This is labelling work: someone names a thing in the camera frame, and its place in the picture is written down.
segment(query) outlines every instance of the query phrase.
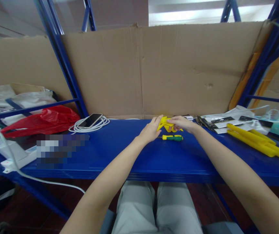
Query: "beige pants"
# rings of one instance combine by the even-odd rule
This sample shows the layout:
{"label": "beige pants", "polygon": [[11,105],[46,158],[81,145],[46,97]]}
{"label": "beige pants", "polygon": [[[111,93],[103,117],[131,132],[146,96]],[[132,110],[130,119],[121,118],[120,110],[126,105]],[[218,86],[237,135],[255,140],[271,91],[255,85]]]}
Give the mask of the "beige pants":
{"label": "beige pants", "polygon": [[203,233],[185,183],[159,184],[156,220],[152,210],[154,198],[149,182],[126,181],[112,234]]}

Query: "smartphone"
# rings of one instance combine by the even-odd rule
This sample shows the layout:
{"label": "smartphone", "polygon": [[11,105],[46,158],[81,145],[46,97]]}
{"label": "smartphone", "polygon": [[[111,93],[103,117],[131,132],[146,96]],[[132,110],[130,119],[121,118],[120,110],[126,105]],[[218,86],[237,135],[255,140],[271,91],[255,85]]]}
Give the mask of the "smartphone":
{"label": "smartphone", "polygon": [[102,114],[91,114],[79,127],[92,127],[102,117]]}

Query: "person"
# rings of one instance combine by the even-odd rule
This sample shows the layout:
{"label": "person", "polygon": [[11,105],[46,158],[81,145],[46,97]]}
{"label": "person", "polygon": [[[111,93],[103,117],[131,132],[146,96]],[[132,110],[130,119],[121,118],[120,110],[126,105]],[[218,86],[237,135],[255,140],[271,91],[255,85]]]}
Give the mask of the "person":
{"label": "person", "polygon": [[[113,197],[149,142],[155,140],[162,116],[154,117],[139,136],[95,179],[79,201],[61,234],[98,234]],[[279,233],[279,199],[262,179],[236,154],[201,126],[182,116],[168,122],[174,129],[193,134],[218,173],[228,184],[260,233]],[[113,234],[202,233],[195,207],[185,183],[160,183],[158,210],[153,214],[154,189],[149,182],[126,181],[121,189]]]}

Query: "power strip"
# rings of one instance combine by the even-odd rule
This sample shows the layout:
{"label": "power strip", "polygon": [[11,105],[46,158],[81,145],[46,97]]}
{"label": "power strip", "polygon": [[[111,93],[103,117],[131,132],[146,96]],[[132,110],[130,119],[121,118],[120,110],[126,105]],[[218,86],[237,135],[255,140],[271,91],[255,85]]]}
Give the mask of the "power strip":
{"label": "power strip", "polygon": [[[15,141],[8,141],[8,146],[11,148],[14,153],[15,160],[17,162],[18,169],[23,168],[25,165],[36,160],[36,147],[33,146],[27,150],[23,150],[21,146]],[[12,171],[17,171],[13,160],[10,158],[9,150],[6,145],[0,142],[0,154],[7,158],[5,161],[1,162],[1,165],[4,167],[3,173],[8,174]]]}

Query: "left hand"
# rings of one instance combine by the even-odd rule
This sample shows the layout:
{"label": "left hand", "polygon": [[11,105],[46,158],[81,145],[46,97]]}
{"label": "left hand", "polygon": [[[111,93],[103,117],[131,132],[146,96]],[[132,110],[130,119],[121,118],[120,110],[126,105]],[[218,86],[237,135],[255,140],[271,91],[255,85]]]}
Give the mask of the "left hand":
{"label": "left hand", "polygon": [[151,122],[148,123],[146,127],[141,131],[138,138],[146,144],[154,141],[161,133],[161,130],[157,131],[157,128],[159,127],[162,117],[163,115],[160,115],[159,117],[153,117]]}

